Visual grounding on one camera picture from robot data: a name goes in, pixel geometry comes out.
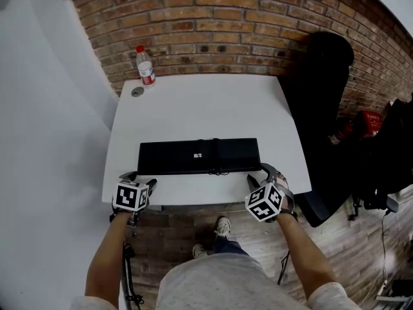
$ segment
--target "blue jeans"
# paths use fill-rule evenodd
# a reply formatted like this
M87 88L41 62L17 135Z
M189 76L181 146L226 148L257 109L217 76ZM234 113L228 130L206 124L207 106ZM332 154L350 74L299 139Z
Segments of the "blue jeans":
M215 240L214 244L214 252L216 254L219 253L234 253L234 254L242 254L249 256L244 250L241 248L239 243L235 241L229 241L223 236L218 236Z

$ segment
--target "sneaker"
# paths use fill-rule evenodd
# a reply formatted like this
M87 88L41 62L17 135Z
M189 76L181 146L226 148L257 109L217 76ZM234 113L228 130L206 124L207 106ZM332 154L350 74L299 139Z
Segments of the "sneaker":
M230 220L227 217L220 217L218 219L217 225L215 226L215 234L222 236L225 239L229 240L231 231Z
M200 243L197 243L195 246L192 247L192 256L194 258L201 258L208 256L207 251L205 250L204 246Z

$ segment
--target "shirt sleeve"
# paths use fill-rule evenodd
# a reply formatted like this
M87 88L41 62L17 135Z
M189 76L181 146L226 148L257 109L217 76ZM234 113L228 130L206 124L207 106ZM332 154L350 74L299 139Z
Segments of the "shirt sleeve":
M308 305L312 310L360 310L337 282L318 287L308 298Z
M102 298L93 296L75 297L70 310L117 310L113 304Z

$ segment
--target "forearm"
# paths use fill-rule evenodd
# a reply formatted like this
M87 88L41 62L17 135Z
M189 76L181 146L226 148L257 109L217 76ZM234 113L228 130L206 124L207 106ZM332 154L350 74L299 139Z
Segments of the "forearm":
M130 213L119 213L90 264L85 296L102 298L118 308L123 266L123 237Z
M336 277L327 258L294 217L280 214L277 221L287 241L292 264L303 284L307 299L318 287L335 282Z

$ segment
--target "gray t-shirt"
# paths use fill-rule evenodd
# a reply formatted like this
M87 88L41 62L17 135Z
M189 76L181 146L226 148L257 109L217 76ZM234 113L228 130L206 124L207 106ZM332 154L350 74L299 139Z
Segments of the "gray t-shirt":
M343 287L329 283L308 300L313 310L359 310ZM114 310L99 298L80 296L71 310ZM253 258L222 253L192 260L172 269L161 282L158 310L306 310L272 281Z

